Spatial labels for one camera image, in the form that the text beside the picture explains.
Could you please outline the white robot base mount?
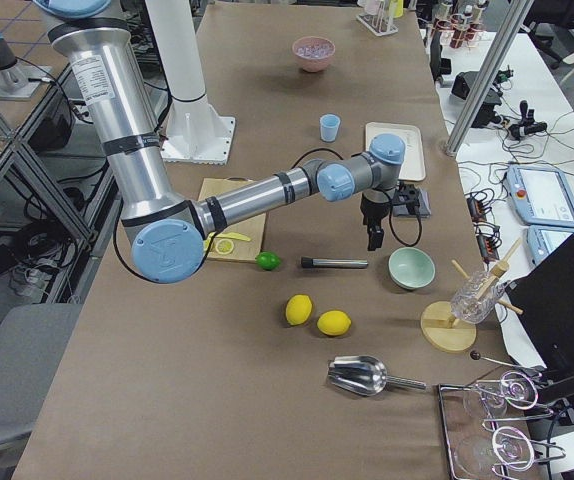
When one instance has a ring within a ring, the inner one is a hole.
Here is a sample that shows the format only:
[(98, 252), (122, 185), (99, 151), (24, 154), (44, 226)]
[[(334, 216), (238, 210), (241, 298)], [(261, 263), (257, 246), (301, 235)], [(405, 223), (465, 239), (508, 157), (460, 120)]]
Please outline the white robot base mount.
[(148, 1), (146, 8), (171, 95), (163, 158), (226, 164), (236, 120), (219, 115), (208, 100), (190, 3)]

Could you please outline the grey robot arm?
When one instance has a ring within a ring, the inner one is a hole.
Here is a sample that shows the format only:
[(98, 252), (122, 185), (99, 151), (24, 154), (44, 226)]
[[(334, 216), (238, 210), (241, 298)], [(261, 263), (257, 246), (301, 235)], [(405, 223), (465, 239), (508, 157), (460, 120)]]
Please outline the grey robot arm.
[(125, 201), (122, 225), (141, 274), (173, 283), (195, 273), (212, 232), (321, 193), (331, 202), (360, 192), (365, 203), (394, 191), (404, 141), (376, 136), (367, 151), (339, 162), (311, 160), (287, 172), (199, 202), (173, 190), (151, 104), (117, 1), (39, 1), (52, 47), (74, 72)]

